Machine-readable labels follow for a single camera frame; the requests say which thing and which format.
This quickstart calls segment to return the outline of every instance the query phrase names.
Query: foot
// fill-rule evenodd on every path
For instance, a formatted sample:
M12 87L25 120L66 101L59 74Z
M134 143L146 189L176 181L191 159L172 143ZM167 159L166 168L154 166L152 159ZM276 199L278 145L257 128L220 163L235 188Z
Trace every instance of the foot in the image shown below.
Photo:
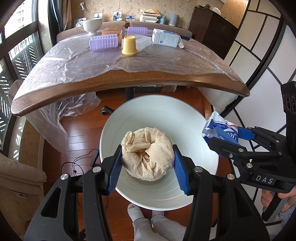
M156 214L160 214L160 215L164 216L164 215L165 215L165 212L164 212L164 211L152 210L152 217L153 217L154 215L156 215Z
M128 205L128 215L130 216L132 221L135 221L139 218L145 218L140 207L133 203L130 203Z

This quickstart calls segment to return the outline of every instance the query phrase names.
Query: dresser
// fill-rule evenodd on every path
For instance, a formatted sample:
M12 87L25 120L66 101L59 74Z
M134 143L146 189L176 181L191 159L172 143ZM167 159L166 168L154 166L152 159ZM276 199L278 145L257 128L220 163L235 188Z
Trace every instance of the dresser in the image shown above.
M212 10L195 7L188 30L192 38L213 50L224 59L238 29Z

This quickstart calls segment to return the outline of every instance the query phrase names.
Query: plastic table cover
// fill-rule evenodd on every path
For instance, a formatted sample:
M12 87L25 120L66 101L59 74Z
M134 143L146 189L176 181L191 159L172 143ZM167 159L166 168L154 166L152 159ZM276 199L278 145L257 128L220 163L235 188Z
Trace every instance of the plastic table cover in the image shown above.
M242 82L220 57L193 39L183 40L183 49L150 45L132 57L122 55L121 46L93 52L89 48L89 40L90 36L82 34L57 43L32 69L14 99L38 89L83 81L119 69L126 72L163 71L173 74L222 73L233 81ZM237 97L220 90L202 87L199 90L218 112ZM99 98L93 92L50 104L26 117L54 148L65 152L68 150L67 133L59 120L63 116L90 111L99 103Z

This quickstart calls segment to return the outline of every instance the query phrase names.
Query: crumpled paper towel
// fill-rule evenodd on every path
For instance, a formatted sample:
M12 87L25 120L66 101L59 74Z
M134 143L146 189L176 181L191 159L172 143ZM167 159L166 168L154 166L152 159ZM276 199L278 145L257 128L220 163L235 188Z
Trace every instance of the crumpled paper towel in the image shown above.
M174 166L175 154L169 137L156 128L127 132L121 141L121 163L133 177L155 181Z

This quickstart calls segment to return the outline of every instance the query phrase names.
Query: white teacup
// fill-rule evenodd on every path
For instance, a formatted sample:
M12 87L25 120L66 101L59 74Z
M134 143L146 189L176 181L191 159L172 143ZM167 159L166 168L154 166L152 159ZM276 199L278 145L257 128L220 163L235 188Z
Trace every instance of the white teacup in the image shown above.
M88 20L84 20L82 22L82 26L84 31L89 33L88 35L95 35L95 34L98 34L97 31L102 26L102 23L103 23L103 18L91 18Z

